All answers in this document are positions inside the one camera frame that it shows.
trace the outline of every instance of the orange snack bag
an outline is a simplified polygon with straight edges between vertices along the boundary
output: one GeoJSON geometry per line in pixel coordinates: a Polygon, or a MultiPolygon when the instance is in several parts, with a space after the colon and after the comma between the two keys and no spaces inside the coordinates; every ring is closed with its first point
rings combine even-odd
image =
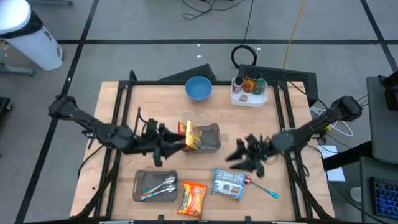
{"type": "Polygon", "coordinates": [[[177,214],[196,216],[201,219],[207,185],[183,181],[182,187],[182,201],[177,214]]]}

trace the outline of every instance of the gray floor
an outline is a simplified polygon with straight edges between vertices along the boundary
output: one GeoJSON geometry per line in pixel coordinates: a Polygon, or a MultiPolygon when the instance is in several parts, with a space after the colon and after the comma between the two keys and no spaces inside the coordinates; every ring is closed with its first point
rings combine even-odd
{"type": "MultiPolygon", "coordinates": [[[[187,0],[198,7],[203,3],[187,0]]],[[[58,40],[78,40],[93,0],[75,0],[74,6],[31,1],[46,28],[58,40]]],[[[231,3],[219,0],[217,8],[231,3]]],[[[300,1],[254,1],[248,39],[288,39],[300,9],[300,1]]],[[[387,40],[398,39],[394,0],[368,0],[369,7],[387,40]]],[[[165,39],[242,39],[250,1],[225,12],[213,11],[193,21],[182,19],[191,12],[177,0],[99,0],[87,39],[165,40],[165,39]]],[[[302,40],[377,40],[360,1],[308,0],[295,39],[302,40]]],[[[237,70],[230,61],[236,44],[154,44],[96,45],[83,47],[68,94],[78,105],[93,113],[102,81],[125,80],[134,69],[140,80],[157,80],[204,63],[209,63],[220,80],[230,80],[237,70]]],[[[282,68],[285,45],[253,44],[257,64],[282,68]]],[[[0,96],[12,98],[14,110],[1,125],[0,135],[0,221],[13,223],[27,184],[39,156],[50,124],[47,108],[59,94],[69,71],[77,45],[62,45],[65,63],[46,72],[22,55],[0,54],[0,62],[35,67],[35,77],[0,76],[0,96]]],[[[388,46],[395,58],[398,46],[388,46]]],[[[251,55],[239,51],[237,60],[251,63],[251,55]]],[[[341,95],[356,98],[366,94],[365,78],[390,75],[392,70],[380,45],[292,45],[287,68],[315,72],[320,98],[330,104],[341,95]]],[[[349,126],[354,137],[332,135],[349,146],[370,140],[368,111],[349,126]]],[[[76,173],[82,161],[86,139],[81,128],[59,122],[49,154],[37,184],[25,222],[68,218],[77,183],[76,173]]],[[[333,140],[339,151],[347,150],[333,140]]],[[[344,167],[345,183],[335,184],[347,194],[359,185],[359,166],[344,167]]],[[[331,190],[338,218],[359,222],[360,213],[331,190]]]]}

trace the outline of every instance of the white container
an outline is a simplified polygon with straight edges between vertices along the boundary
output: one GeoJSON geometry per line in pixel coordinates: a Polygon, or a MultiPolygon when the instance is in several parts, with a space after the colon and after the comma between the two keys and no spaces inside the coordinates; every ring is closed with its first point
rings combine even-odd
{"type": "MultiPolygon", "coordinates": [[[[30,12],[30,5],[26,0],[0,1],[0,35],[17,31],[27,25],[30,12]]],[[[63,63],[61,46],[44,26],[33,34],[6,41],[44,70],[56,69],[63,63]]]]}
{"type": "Polygon", "coordinates": [[[254,95],[252,93],[246,93],[243,91],[243,88],[239,93],[234,93],[232,91],[233,83],[235,82],[235,78],[232,79],[231,85],[231,103],[233,105],[238,106],[251,106],[251,107],[262,107],[268,100],[268,84],[266,82],[266,89],[260,95],[254,95]],[[248,100],[246,102],[239,101],[241,95],[248,96],[248,100]]]}

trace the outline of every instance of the white paper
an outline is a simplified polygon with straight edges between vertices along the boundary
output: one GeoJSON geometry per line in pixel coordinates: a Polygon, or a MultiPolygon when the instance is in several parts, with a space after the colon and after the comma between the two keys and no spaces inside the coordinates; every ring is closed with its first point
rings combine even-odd
{"type": "MultiPolygon", "coordinates": [[[[319,146],[319,150],[322,153],[322,158],[326,159],[327,157],[334,156],[336,153],[332,152],[337,152],[336,146],[319,146]]],[[[344,173],[343,173],[343,168],[339,167],[334,170],[330,170],[327,172],[329,181],[334,181],[334,182],[345,182],[346,179],[344,178],[344,173]]]]}

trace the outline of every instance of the blue snack bag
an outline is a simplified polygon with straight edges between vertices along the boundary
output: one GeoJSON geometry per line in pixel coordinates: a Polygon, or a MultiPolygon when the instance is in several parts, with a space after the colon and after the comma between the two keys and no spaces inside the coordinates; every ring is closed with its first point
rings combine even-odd
{"type": "Polygon", "coordinates": [[[241,199],[246,174],[232,174],[214,168],[213,188],[211,194],[220,193],[235,199],[241,199]]]}

